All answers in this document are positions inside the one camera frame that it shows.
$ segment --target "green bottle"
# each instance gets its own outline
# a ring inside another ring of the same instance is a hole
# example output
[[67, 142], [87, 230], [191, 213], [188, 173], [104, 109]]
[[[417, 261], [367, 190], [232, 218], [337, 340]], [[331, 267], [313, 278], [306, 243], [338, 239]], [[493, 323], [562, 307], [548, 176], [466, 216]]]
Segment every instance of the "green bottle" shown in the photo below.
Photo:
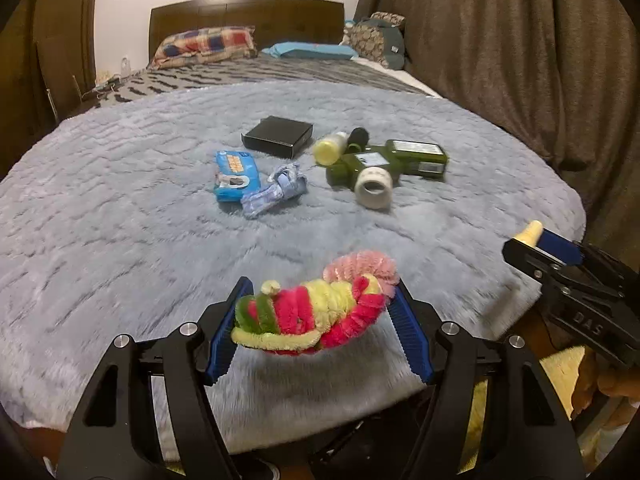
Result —
[[387, 170], [394, 184], [402, 173], [402, 165], [386, 146], [367, 146], [363, 152], [345, 153], [328, 166], [326, 181], [330, 186], [348, 186], [353, 190], [360, 172], [373, 167]]
[[388, 140], [387, 149], [400, 161], [404, 174], [441, 178], [449, 157], [438, 144], [412, 140]]

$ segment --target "blue wet wipes package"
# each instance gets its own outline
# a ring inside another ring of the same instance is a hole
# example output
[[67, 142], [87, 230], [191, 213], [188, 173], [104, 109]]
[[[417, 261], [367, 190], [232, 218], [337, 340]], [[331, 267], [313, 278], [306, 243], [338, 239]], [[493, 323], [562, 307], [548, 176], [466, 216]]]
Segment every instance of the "blue wet wipes package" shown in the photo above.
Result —
[[246, 194], [260, 189], [260, 173], [247, 152], [216, 153], [218, 175], [213, 192], [219, 202], [240, 202]]

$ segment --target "blue pillow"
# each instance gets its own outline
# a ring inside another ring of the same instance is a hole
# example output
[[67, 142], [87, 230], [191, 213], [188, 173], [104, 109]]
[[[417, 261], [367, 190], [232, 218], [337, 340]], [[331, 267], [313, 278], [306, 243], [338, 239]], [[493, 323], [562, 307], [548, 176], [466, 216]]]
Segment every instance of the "blue pillow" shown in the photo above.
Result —
[[328, 45], [319, 43], [300, 43], [286, 41], [276, 43], [262, 50], [273, 57], [295, 57], [299, 59], [351, 59], [358, 53], [347, 45]]

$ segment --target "zebra print bedsheet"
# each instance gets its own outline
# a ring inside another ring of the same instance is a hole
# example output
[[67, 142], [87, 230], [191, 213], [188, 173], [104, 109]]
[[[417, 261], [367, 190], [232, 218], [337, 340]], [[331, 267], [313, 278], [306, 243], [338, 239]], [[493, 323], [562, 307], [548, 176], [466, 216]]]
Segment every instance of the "zebra print bedsheet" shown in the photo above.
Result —
[[348, 60], [275, 59], [260, 54], [253, 59], [225, 60], [207, 65], [144, 71], [107, 92], [98, 102], [98, 106], [127, 103], [141, 97], [183, 88], [228, 85], [265, 79], [316, 79], [385, 90], [423, 93], [391, 76]]

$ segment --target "hand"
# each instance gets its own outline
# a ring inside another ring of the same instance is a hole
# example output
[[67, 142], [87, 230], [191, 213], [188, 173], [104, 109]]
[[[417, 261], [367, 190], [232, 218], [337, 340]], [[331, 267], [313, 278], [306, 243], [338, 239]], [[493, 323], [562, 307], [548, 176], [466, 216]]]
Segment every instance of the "hand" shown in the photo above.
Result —
[[629, 370], [609, 368], [599, 372], [596, 354], [587, 348], [580, 362], [578, 380], [571, 396], [574, 416], [591, 404], [596, 389], [609, 397], [628, 397], [628, 400], [620, 403], [604, 428], [611, 430], [628, 424], [636, 414], [636, 408], [631, 403], [640, 401], [640, 368], [633, 367]]

